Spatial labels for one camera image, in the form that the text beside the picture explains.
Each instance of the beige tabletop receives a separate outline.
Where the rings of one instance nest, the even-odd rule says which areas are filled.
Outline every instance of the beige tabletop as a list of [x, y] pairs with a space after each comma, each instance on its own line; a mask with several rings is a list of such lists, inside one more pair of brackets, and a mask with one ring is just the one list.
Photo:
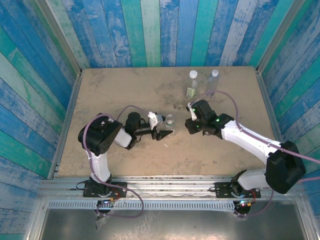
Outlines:
[[[173, 137], [161, 141], [144, 135], [133, 149], [112, 144], [108, 166], [114, 176], [141, 175], [234, 175], [241, 170], [258, 169], [263, 163], [232, 142], [216, 136], [190, 135], [185, 127], [190, 113], [190, 99], [185, 97], [184, 82], [189, 71], [196, 70], [200, 79], [197, 95], [205, 92], [206, 81], [213, 69], [219, 71], [218, 90], [231, 94], [238, 104], [240, 122], [268, 138], [274, 138], [266, 107], [253, 67], [159, 67], [86, 69], [76, 100], [64, 147], [58, 176], [89, 176], [87, 155], [78, 142], [79, 131], [99, 113], [115, 118], [127, 105], [136, 105], [163, 116], [175, 117]], [[208, 100], [220, 115], [235, 117], [232, 102], [222, 94]], [[120, 118], [125, 123], [128, 108]], [[148, 119], [143, 112], [141, 116]]]

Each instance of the white bottle cap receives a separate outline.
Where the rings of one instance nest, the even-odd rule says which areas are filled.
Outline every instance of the white bottle cap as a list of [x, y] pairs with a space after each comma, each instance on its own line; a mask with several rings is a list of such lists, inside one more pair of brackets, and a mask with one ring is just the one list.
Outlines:
[[192, 70], [192, 71], [190, 71], [189, 76], [191, 79], [196, 79], [198, 76], [198, 73], [197, 73], [197, 71]]
[[218, 70], [213, 70], [211, 74], [214, 77], [218, 77], [219, 72], [218, 72]]

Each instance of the metal floor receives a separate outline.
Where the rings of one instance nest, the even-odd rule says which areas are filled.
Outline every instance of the metal floor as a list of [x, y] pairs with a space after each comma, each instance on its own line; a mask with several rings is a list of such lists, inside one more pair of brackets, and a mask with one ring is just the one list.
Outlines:
[[[257, 202], [252, 212], [263, 208]], [[117, 214], [134, 215], [120, 210]], [[84, 209], [48, 209], [42, 240], [303, 240], [306, 234], [291, 202], [274, 201], [263, 214], [240, 219], [230, 212], [146, 210], [140, 218], [110, 217], [99, 231], [96, 213]]]

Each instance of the blue wooden wall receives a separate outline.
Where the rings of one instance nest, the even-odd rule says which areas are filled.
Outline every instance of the blue wooden wall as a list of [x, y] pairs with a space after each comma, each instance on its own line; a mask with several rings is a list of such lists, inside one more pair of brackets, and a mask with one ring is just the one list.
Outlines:
[[256, 66], [293, 0], [47, 0], [80, 68]]
[[[320, 159], [320, 0], [305, 0], [262, 73], [283, 139]], [[304, 161], [307, 177], [319, 164]], [[320, 182], [305, 184], [320, 219]]]
[[0, 0], [0, 16], [0, 240], [20, 240], [76, 74], [35, 0]]

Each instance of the clear plastic bottle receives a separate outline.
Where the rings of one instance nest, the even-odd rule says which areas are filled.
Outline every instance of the clear plastic bottle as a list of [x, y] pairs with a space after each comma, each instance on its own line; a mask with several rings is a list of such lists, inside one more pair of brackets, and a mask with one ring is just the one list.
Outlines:
[[[218, 70], [213, 70], [212, 73], [210, 74], [208, 81], [206, 83], [206, 92], [214, 91], [217, 89], [219, 81], [219, 72]], [[208, 97], [213, 97], [214, 93], [209, 93], [207, 94]]]
[[198, 73], [195, 70], [190, 71], [189, 77], [187, 78], [186, 86], [186, 96], [188, 98], [193, 98], [196, 95], [196, 90], [198, 87]]

